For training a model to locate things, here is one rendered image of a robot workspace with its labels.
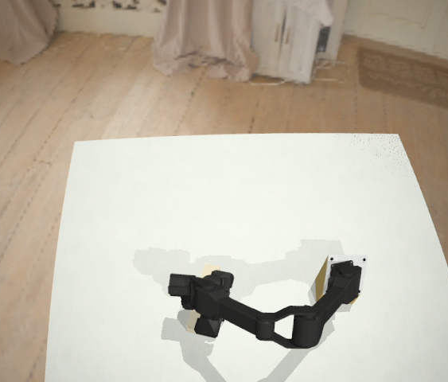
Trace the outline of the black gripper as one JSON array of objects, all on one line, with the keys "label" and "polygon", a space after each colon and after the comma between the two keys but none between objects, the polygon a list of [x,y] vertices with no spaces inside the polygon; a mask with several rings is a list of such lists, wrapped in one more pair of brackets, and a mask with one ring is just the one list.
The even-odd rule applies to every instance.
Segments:
[{"label": "black gripper", "polygon": [[[226,271],[214,270],[212,271],[211,275],[217,275],[221,278],[231,279],[230,288],[232,288],[232,284],[234,282],[234,275],[232,273]],[[218,316],[208,318],[204,315],[200,315],[200,317],[197,319],[194,331],[198,335],[204,335],[216,338],[218,336],[222,320],[223,318],[220,318]]]}]

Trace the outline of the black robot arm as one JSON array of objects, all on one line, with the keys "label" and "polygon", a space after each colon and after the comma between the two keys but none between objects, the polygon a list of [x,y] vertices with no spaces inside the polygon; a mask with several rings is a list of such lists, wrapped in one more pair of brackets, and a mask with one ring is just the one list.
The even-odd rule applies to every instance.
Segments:
[{"label": "black robot arm", "polygon": [[[351,263],[352,262],[352,263]],[[331,265],[327,292],[313,306],[287,306],[275,313],[263,313],[228,296],[231,279],[217,275],[170,274],[168,292],[181,297],[185,310],[195,310],[208,318],[218,316],[256,335],[260,341],[274,341],[286,349],[310,349],[318,345],[324,324],[342,304],[359,296],[362,267],[353,261]],[[292,339],[275,332],[275,322],[294,315]]]}]

